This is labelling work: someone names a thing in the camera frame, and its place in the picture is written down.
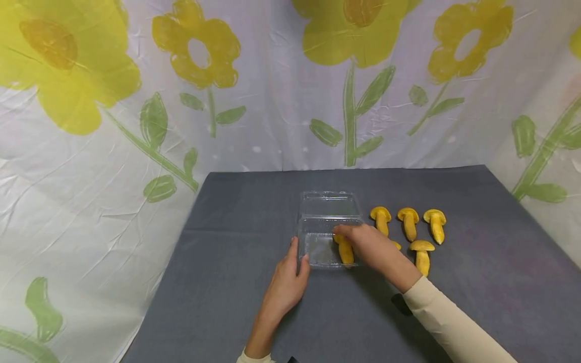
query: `cream sleeve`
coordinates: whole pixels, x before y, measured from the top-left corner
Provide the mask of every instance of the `cream sleeve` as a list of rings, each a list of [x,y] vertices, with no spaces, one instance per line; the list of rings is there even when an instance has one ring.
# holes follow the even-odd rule
[[[490,335],[422,276],[403,295],[419,322],[454,363],[516,363]]]
[[[262,359],[248,358],[244,353],[244,349],[242,350],[242,355],[238,357],[236,363],[276,363],[275,361],[272,360],[272,358],[270,358],[270,354]]]

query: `right hand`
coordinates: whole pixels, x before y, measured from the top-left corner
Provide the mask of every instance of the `right hand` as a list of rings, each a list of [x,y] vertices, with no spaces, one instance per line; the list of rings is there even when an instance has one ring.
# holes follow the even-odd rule
[[[394,258],[401,256],[397,247],[386,236],[368,224],[338,225],[333,233],[347,237],[359,258],[381,273],[387,270]]]
[[[370,225],[338,225],[333,233],[347,237],[359,258],[402,293],[411,289],[422,276],[391,240]]]

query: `gray tablecloth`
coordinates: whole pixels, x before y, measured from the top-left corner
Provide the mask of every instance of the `gray tablecloth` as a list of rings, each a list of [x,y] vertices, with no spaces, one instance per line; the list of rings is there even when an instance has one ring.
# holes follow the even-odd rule
[[[430,280],[518,361],[581,362],[581,272],[488,169],[475,166],[210,174],[123,363],[234,362],[295,233],[299,194],[310,190],[354,192],[364,213],[378,205],[392,215],[402,207],[443,210],[446,241],[431,254]],[[408,246],[400,222],[390,223],[390,237]],[[418,238],[431,239],[423,222]],[[273,357],[449,361],[394,306],[395,293],[367,268],[313,271]]]

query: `green leaf print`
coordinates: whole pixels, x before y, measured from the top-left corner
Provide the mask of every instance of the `green leaf print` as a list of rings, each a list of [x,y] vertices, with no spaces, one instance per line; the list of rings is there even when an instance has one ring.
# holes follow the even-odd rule
[[[311,120],[309,129],[313,135],[315,135],[322,143],[334,148],[341,142],[343,135],[336,130],[333,126],[321,121],[316,118]]]
[[[14,351],[34,363],[60,363],[54,353],[41,342],[24,334],[0,327],[0,347]]]
[[[428,94],[426,93],[426,91],[420,86],[415,84],[411,86],[408,96],[410,97],[411,103],[418,107],[425,106],[429,102]]]
[[[220,112],[216,115],[216,122],[219,125],[229,125],[240,120],[242,116],[246,113],[246,106],[236,107],[234,109],[229,109]]]
[[[374,136],[371,139],[364,141],[357,147],[355,153],[357,157],[364,157],[373,150],[377,149],[383,143],[383,136]]]
[[[526,188],[526,195],[547,203],[561,203],[567,199],[567,191],[556,184],[533,184]]]
[[[139,126],[147,144],[159,151],[167,133],[167,112],[159,92],[155,92],[141,107]]]
[[[561,139],[561,144],[568,150],[581,149],[581,124],[575,125],[567,131]]]
[[[464,103],[464,97],[458,98],[448,98],[443,100],[442,102],[438,103],[430,112],[428,113],[428,117],[436,116],[437,114],[444,113],[449,111],[453,108],[458,107],[459,105]]]
[[[570,126],[576,119],[579,110],[581,110],[581,97],[573,100],[561,113],[559,119],[537,147],[534,155],[530,158],[529,165],[512,189],[514,198],[520,201],[525,196],[530,196],[549,203],[560,203],[566,199],[565,189],[554,184],[537,184],[537,179],[560,146],[566,148],[576,146],[576,134],[579,128]]]
[[[535,151],[536,129],[535,122],[526,115],[521,115],[512,122],[512,136],[519,159],[531,156]]]
[[[174,178],[171,175],[162,175],[145,186],[144,196],[149,203],[157,203],[172,196],[176,190]]]
[[[197,111],[204,111],[206,108],[206,105],[199,98],[191,94],[180,94],[180,101],[182,105]]]
[[[35,278],[28,290],[24,305],[32,312],[37,322],[37,339],[46,343],[57,335],[63,326],[63,316],[48,300],[48,281],[44,277]]]
[[[193,167],[198,160],[198,151],[196,148],[191,148],[184,156],[184,172],[187,175],[192,175]]]
[[[355,111],[356,117],[369,111],[379,101],[392,83],[395,72],[395,66],[389,66],[379,72],[359,100]]]

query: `mushroom cap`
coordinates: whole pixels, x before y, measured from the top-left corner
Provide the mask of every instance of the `mushroom cap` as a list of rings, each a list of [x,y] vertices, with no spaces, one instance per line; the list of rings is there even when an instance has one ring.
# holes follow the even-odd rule
[[[437,216],[438,218],[440,218],[442,225],[446,224],[446,216],[441,210],[438,209],[427,210],[426,213],[424,213],[424,221],[430,223],[430,221],[432,220],[432,216]]]
[[[335,241],[335,243],[338,243],[338,244],[348,243],[347,239],[343,235],[333,235],[333,240]]]
[[[418,212],[415,211],[415,209],[413,208],[402,208],[400,209],[399,212],[397,212],[397,219],[399,219],[400,221],[403,220],[403,218],[407,215],[407,214],[411,214],[414,216],[414,223],[419,222],[419,216],[418,216]]]
[[[436,247],[426,240],[417,239],[410,245],[412,251],[435,251]]]
[[[392,215],[389,214],[389,210],[386,207],[373,208],[370,213],[371,219],[376,220],[378,214],[385,214],[385,218],[387,219],[388,222],[392,220]]]

